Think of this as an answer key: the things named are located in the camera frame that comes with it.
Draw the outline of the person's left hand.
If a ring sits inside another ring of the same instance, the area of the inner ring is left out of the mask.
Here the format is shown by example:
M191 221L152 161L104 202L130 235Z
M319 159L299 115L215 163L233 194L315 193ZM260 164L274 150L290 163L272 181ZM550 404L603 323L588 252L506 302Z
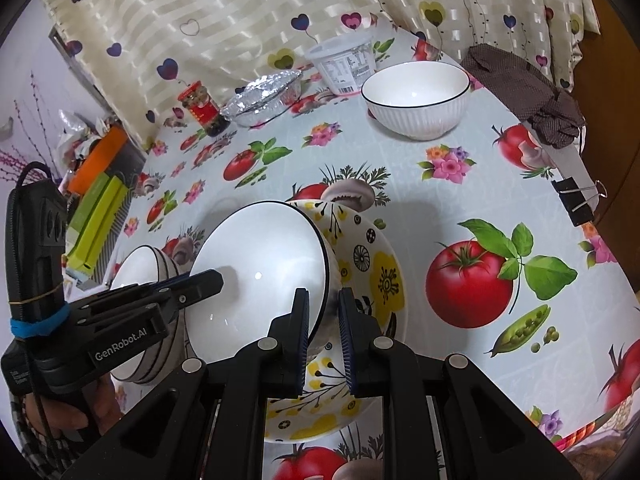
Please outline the person's left hand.
M48 399L41 404L53 437L57 438L62 431L79 430L88 426L88 417L73 406ZM102 376L96 382L96 390L91 397L93 420L98 424L100 434L105 434L119 419L122 411L116 399L114 384L110 374ZM39 414L36 399L32 393L24 397L25 416L29 423L43 436L46 428Z

